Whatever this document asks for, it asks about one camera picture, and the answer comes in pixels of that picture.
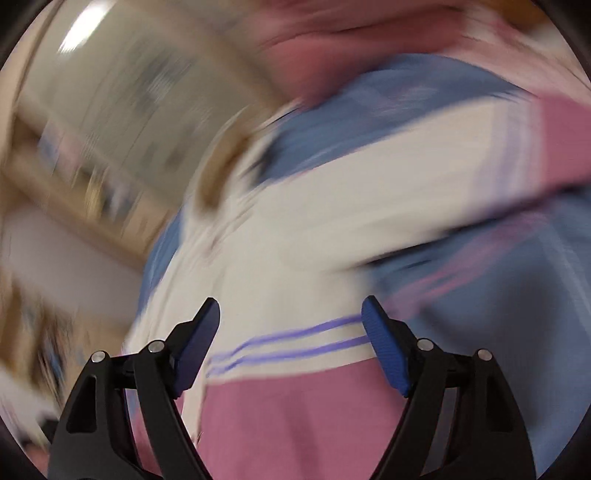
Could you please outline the pink quilted blanket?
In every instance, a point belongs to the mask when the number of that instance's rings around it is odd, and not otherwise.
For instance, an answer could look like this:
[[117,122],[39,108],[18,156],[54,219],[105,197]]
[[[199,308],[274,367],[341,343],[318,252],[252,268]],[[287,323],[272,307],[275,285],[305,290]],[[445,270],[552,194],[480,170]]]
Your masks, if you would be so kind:
[[546,19],[532,1],[257,1],[246,25],[273,84],[314,107],[394,56],[456,45],[471,12],[521,31]]

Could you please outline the frosted glass wardrobe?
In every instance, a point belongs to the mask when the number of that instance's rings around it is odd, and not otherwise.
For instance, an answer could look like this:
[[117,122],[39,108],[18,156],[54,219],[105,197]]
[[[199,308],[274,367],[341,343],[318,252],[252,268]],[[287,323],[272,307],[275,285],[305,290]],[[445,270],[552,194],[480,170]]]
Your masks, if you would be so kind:
[[247,32],[250,1],[61,1],[18,113],[85,161],[178,203],[229,118],[286,103]]

